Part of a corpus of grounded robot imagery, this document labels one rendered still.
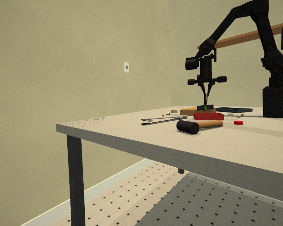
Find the black-headed mallet with wooden handle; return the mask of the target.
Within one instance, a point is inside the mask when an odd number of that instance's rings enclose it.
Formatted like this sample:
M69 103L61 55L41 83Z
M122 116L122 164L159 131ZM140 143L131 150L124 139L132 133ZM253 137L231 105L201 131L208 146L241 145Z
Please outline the black-headed mallet with wooden handle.
M221 120L208 121L208 122L190 122L190 121L179 120L176 124L176 127L179 131L183 131L191 134L197 134L199 132L199 129L219 127L219 126L223 126L223 122Z

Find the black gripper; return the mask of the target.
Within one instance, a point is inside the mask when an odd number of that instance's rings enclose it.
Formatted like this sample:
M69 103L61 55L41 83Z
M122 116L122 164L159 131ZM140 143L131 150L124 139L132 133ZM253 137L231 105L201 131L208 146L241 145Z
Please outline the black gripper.
M189 79L188 81L188 85L193 85L195 83L198 83L198 86L200 86L202 88L202 91L204 93L204 96L206 97L206 93L205 93L205 88L204 88L204 84L205 82L208 82L208 96L210 93L210 90L213 86L213 84L215 84L215 82L227 82L227 77L226 76L220 76L217 78L212 79L212 67L202 67L200 68L200 80L195 80L195 79Z

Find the light wooden board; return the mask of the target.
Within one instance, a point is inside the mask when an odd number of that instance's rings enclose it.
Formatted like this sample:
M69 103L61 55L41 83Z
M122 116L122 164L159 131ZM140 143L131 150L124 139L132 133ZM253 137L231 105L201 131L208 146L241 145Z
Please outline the light wooden board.
M207 109L205 111L199 110L197 111L197 107L187 108L180 110L180 115L188 115L193 116L194 113L216 113L216 108L214 109Z

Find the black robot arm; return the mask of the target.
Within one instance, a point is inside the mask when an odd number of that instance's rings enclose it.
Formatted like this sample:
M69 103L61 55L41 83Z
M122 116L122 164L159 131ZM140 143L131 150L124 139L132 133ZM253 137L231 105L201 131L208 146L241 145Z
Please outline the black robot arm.
M234 7L214 33L207 38L200 46L195 57L186 58L185 69L194 70L199 67L212 67L212 59L215 55L208 55L216 44L217 40L227 30L236 18L250 16L256 23L260 40L264 50L264 58L261 58L263 67L269 70L269 87L283 87L283 55L277 49L271 25L268 18L269 0L252 0L238 7ZM204 56L208 55L208 56ZM204 56L204 58L202 58Z

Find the red shallow tray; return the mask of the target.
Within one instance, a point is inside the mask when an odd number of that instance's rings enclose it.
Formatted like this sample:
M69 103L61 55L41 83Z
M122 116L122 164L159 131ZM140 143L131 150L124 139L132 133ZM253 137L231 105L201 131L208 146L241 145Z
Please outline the red shallow tray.
M224 120L221 113L194 113L195 120Z

